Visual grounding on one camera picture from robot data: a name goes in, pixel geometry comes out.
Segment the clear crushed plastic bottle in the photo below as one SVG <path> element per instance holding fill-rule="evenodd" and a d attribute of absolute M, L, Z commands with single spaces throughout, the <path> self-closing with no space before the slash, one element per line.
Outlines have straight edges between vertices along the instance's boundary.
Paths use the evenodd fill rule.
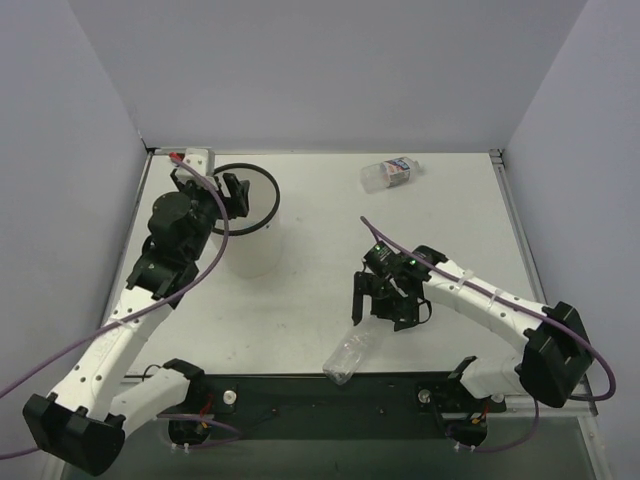
<path fill-rule="evenodd" d="M 351 328 L 324 362 L 323 373 L 336 385 L 346 384 L 379 343 L 374 330 Z"/>

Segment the white label plastic bottle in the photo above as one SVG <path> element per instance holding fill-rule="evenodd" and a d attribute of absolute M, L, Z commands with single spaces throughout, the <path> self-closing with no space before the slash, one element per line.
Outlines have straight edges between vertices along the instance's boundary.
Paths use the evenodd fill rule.
<path fill-rule="evenodd" d="M 364 167 L 360 184 L 368 194 L 395 188 L 413 181 L 424 173 L 424 167 L 409 157 L 397 157 Z"/>

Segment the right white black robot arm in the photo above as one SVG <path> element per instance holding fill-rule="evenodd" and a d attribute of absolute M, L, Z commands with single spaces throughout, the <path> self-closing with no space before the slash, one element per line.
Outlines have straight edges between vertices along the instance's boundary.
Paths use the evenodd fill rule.
<path fill-rule="evenodd" d="M 441 305 L 509 344 L 513 356 L 474 356 L 463 367 L 460 383 L 476 399 L 529 395 L 561 408 L 593 363 L 588 335 L 574 307 L 564 302 L 551 307 L 510 295 L 427 246 L 404 253 L 377 242 L 353 277 L 355 324 L 364 317 L 366 299 L 371 315 L 392 321 L 397 331 L 421 324 L 422 309 Z"/>

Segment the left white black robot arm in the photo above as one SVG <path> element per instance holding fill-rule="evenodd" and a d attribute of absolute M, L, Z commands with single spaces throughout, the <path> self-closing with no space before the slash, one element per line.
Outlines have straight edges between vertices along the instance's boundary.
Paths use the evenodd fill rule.
<path fill-rule="evenodd" d="M 153 203 L 149 235 L 109 320 L 66 377 L 23 407 L 37 447 L 92 476 L 108 470 L 126 437 L 155 415 L 174 405 L 193 411 L 204 402 L 205 387 L 195 380 L 202 370 L 180 360 L 135 387 L 133 399 L 117 394 L 152 333 L 204 279 L 196 263 L 215 225 L 249 213 L 247 180 L 177 172 L 171 179 L 176 189 Z"/>

